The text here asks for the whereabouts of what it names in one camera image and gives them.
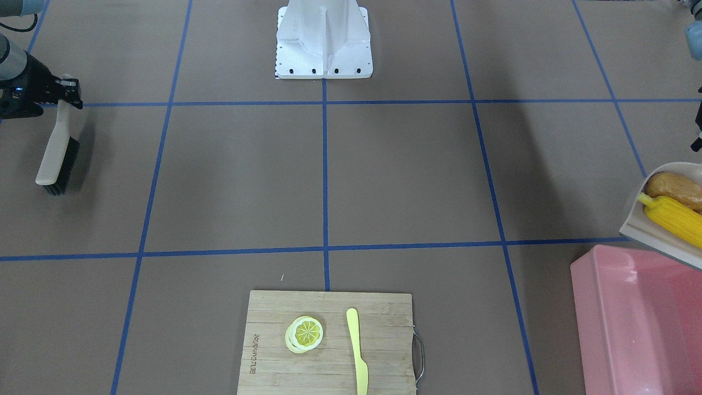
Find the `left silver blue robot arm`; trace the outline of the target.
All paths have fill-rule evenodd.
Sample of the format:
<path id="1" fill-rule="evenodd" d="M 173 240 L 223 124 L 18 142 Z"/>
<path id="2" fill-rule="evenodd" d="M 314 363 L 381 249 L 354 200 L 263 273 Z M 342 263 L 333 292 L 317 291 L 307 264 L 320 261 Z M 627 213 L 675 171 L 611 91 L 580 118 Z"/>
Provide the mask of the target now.
<path id="1" fill-rule="evenodd" d="M 688 43 L 688 48 L 694 60 L 701 60 L 701 21 L 695 20 L 692 24 L 688 25 L 685 30 L 686 40 Z M 694 152 L 699 152 L 701 149 L 701 103 L 699 105 L 699 110 L 695 116 L 695 125 L 697 125 L 699 131 L 698 136 L 695 141 L 691 144 L 691 149 Z"/>

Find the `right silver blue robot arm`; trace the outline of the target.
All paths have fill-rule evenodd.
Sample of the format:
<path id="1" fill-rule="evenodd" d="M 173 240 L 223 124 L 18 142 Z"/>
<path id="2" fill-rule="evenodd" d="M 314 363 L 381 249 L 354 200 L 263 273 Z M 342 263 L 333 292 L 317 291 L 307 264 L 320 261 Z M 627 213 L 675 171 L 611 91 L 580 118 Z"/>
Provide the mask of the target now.
<path id="1" fill-rule="evenodd" d="M 80 81 L 59 77 L 40 60 L 1 35 L 1 113 L 3 120 L 41 116 L 43 106 L 64 101 L 81 110 Z"/>

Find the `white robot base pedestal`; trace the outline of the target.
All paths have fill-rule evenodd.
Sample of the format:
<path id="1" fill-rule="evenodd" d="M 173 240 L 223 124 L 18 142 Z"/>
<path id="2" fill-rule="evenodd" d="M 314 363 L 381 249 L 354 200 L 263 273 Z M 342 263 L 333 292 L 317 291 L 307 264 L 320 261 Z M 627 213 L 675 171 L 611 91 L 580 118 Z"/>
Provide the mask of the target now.
<path id="1" fill-rule="evenodd" d="M 290 1 L 278 10 L 274 76 L 370 78 L 369 13 L 356 1 Z"/>

